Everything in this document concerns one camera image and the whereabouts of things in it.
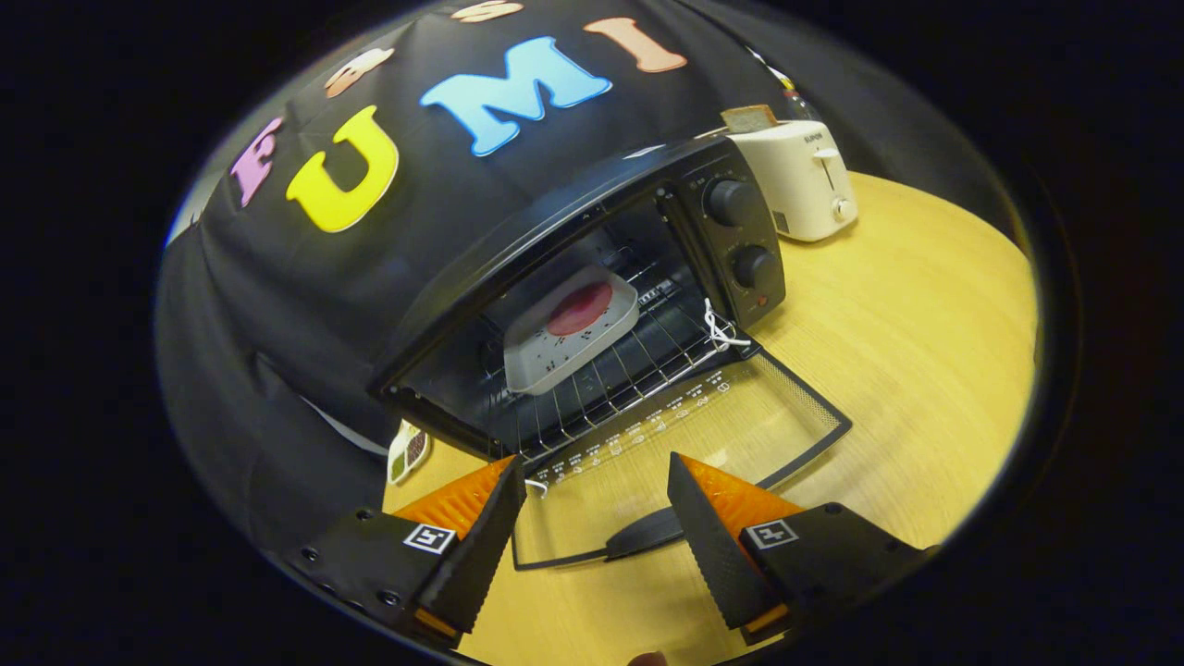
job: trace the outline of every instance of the black knob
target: black knob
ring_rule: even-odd
[[[777,257],[760,245],[742,248],[732,260],[732,274],[736,282],[752,289],[777,277]]]
[[[723,226],[742,226],[768,217],[757,186],[738,180],[721,180],[712,186],[707,212]]]

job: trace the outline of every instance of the yellow letter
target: yellow letter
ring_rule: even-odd
[[[324,151],[309,158],[288,184],[295,199],[322,231],[345,231],[366,216],[391,186],[399,168],[399,149],[374,122],[373,104],[354,114],[333,135],[334,143],[349,141],[366,160],[368,171],[358,187],[342,192],[324,172]]]

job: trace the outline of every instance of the wooden table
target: wooden table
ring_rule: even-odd
[[[786,301],[748,331],[854,422],[778,492],[806,507],[841,501],[925,547],[958,527],[1011,450],[1034,379],[1035,284],[1021,251],[971,213],[851,180],[860,222],[815,244],[783,241]],[[481,465],[437,442],[404,486],[388,486],[384,508]],[[686,542],[533,571],[515,571],[507,547],[461,642],[472,658],[523,666],[624,666],[655,649],[671,665],[754,649],[725,627]]]

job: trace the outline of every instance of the oven rack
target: oven rack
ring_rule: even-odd
[[[610,260],[628,251],[622,248]],[[502,390],[490,395],[488,410],[498,456],[517,453],[534,466],[728,348],[709,334],[699,290],[670,277],[655,277],[655,268],[656,263],[633,264],[633,270],[622,271],[638,290],[638,324],[558,386],[540,396],[514,395],[501,378],[496,385]],[[729,338],[744,338],[718,314],[716,326]],[[487,373],[490,378],[500,374],[488,369]]]

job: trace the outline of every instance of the blue letter m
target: blue letter m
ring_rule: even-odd
[[[551,91],[551,105],[574,107],[607,92],[612,82],[592,76],[555,49],[555,38],[536,37],[506,52],[506,78],[461,73],[424,92],[419,104],[439,104],[472,134],[472,154],[488,155],[517,136],[516,122],[502,122],[497,109],[529,120],[542,120],[539,84]]]

